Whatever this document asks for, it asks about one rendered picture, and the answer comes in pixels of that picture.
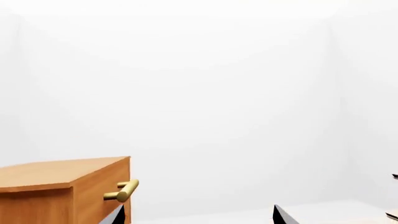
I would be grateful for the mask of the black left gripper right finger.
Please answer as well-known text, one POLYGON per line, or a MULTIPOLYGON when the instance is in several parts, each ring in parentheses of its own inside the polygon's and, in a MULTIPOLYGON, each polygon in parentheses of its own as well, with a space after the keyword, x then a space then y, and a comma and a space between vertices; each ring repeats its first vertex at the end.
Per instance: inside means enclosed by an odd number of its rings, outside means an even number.
POLYGON ((274 205, 272 221, 274 224, 300 224, 279 205, 274 205))

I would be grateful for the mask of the wooden cabinet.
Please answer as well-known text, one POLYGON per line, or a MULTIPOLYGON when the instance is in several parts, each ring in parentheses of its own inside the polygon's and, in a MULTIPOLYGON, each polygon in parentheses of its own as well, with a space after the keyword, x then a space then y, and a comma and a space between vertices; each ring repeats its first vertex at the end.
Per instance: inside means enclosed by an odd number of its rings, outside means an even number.
POLYGON ((0 224, 100 224, 131 201, 106 200, 130 181, 130 158, 31 162, 0 167, 0 224))

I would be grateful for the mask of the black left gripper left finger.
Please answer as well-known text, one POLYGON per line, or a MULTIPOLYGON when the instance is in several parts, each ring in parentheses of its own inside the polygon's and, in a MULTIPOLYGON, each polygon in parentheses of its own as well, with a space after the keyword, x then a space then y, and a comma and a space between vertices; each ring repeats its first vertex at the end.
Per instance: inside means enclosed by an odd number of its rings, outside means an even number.
POLYGON ((124 224, 124 222, 125 222, 124 205, 120 205, 113 212, 111 212, 106 218, 104 218, 99 224, 124 224))

